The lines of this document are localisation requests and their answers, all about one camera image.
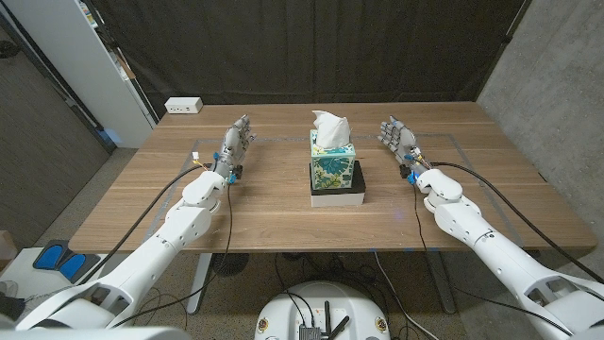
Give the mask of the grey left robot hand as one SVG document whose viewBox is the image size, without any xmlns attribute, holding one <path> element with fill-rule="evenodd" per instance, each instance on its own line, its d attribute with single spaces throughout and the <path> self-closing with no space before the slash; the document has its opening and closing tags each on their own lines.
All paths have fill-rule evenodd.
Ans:
<svg viewBox="0 0 604 340">
<path fill-rule="evenodd" d="M 251 133 L 249 116 L 245 114 L 226 130 L 212 171 L 228 178 L 243 164 L 246 150 L 255 139 L 256 134 Z"/>
</svg>

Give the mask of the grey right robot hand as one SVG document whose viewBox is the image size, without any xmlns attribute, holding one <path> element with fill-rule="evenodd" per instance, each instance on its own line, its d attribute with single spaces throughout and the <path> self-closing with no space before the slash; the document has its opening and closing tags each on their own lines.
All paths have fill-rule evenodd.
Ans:
<svg viewBox="0 0 604 340">
<path fill-rule="evenodd" d="M 430 168 L 412 130 L 395 117 L 390 116 L 389 122 L 381 123 L 377 138 L 393 152 L 394 158 L 404 169 L 422 174 Z"/>
</svg>

